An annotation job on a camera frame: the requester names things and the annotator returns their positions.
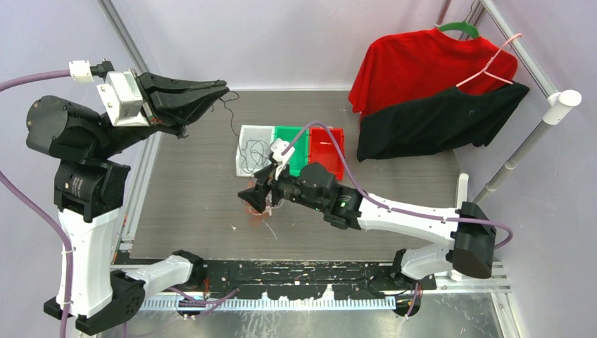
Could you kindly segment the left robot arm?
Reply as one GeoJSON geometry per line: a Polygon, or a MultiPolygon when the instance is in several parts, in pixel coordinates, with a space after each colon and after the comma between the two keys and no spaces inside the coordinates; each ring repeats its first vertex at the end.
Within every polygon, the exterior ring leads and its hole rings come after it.
{"type": "Polygon", "coordinates": [[[43,96],[27,114],[26,139],[30,149],[60,161],[54,203],[70,241],[61,288],[44,311],[74,317],[76,328],[88,335],[127,322],[146,298],[170,287],[203,286],[203,259],[184,250],[138,272],[111,268],[113,233],[130,172],[113,157],[157,132],[185,137],[187,126],[229,90],[223,80],[176,80],[132,70],[86,70],[80,79],[95,77],[103,80],[98,92],[104,113],[43,96]]]}

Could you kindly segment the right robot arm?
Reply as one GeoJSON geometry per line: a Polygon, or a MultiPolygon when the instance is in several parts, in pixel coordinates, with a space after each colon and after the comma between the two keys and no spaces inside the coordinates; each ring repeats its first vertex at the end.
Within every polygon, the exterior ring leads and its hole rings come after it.
{"type": "Polygon", "coordinates": [[[321,212],[324,221],[341,230],[380,230],[428,241],[428,246],[396,252],[390,273],[399,289],[450,270],[477,279],[492,275],[496,225],[476,204],[430,208],[383,199],[338,183],[319,163],[298,176],[269,165],[254,177],[254,186],[237,196],[259,213],[285,200],[321,212]]]}

